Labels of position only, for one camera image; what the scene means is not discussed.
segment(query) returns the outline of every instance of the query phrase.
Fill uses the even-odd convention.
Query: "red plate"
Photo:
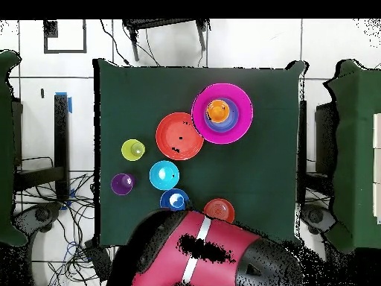
[[[233,223],[234,208],[230,202],[222,198],[217,198],[208,202],[204,207],[204,214],[212,218]]]
[[[173,160],[187,160],[202,147],[203,137],[193,126],[191,114],[176,112],[165,116],[156,130],[156,144]]]

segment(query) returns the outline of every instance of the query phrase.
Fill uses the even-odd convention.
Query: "white stripe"
[[[202,222],[201,228],[199,229],[199,234],[197,235],[197,239],[202,239],[205,243],[206,236],[208,235],[209,228],[211,227],[211,220],[204,216],[204,221]],[[196,258],[189,258],[187,262],[187,267],[185,268],[184,274],[182,276],[182,281],[184,283],[189,283],[191,281],[194,269],[197,264]]]

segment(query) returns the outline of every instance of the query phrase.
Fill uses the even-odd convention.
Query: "white box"
[[[373,115],[373,148],[381,149],[381,113]]]
[[[373,215],[381,218],[381,184],[373,183]]]
[[[373,182],[381,184],[381,149],[374,149]]]

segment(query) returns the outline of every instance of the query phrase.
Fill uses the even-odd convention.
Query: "white tile floor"
[[[133,66],[155,65],[140,48],[140,61],[134,61],[121,20],[103,20],[103,24],[105,30],[114,35],[118,52]],[[48,40],[49,49],[82,48],[82,20],[58,20],[58,28],[58,38]],[[67,92],[73,102],[73,111],[69,114],[71,177],[90,174],[94,169],[92,58],[101,57],[124,65],[99,20],[86,20],[86,33],[87,54],[44,54],[42,21],[0,21],[0,50],[18,51],[22,58],[20,66],[10,73],[10,85],[24,104],[23,158],[54,157],[51,100],[55,92]],[[212,19],[208,32],[208,66],[284,68],[293,60],[307,61],[310,64],[305,81],[307,158],[314,160],[315,108],[331,100],[323,82],[334,75],[336,64],[342,59],[355,58],[369,68],[378,66],[381,63],[379,33],[380,22],[365,19]],[[149,29],[147,35],[161,66],[197,66],[201,47],[194,22]],[[149,51],[145,31],[139,32],[138,43]],[[206,60],[204,53],[199,65],[206,66]],[[23,168],[43,168],[49,164],[47,159],[34,160],[25,162]],[[313,162],[308,163],[308,170],[314,170]],[[81,195],[92,197],[89,184],[81,189]],[[23,196],[23,202],[30,201],[30,197]],[[86,214],[92,217],[94,212],[88,209]],[[59,219],[67,235],[72,236],[72,219],[68,212],[60,211]],[[92,237],[93,220],[83,219],[81,227],[85,239]],[[304,224],[300,233],[306,245],[324,257],[321,237],[312,236]],[[55,261],[57,268],[60,265],[57,261],[62,261],[65,251],[63,229],[58,222],[50,232],[38,234],[32,255],[37,286],[48,285],[52,272],[46,262]]]

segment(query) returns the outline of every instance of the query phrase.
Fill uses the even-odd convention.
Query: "blue tape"
[[[68,96],[68,93],[67,92],[56,92],[56,95],[66,95],[66,96]],[[73,113],[73,107],[71,105],[71,97],[68,98],[68,112],[69,113]]]
[[[73,113],[73,108],[71,107],[71,97],[68,98],[68,112]]]
[[[72,188],[71,190],[70,190],[70,194],[69,194],[69,197],[75,197],[75,188]],[[66,201],[66,205],[67,206],[71,206],[71,201],[70,200],[68,200],[68,201]],[[61,207],[61,211],[65,211],[65,210],[67,210],[68,208],[66,207],[66,206],[63,206],[63,207]]]

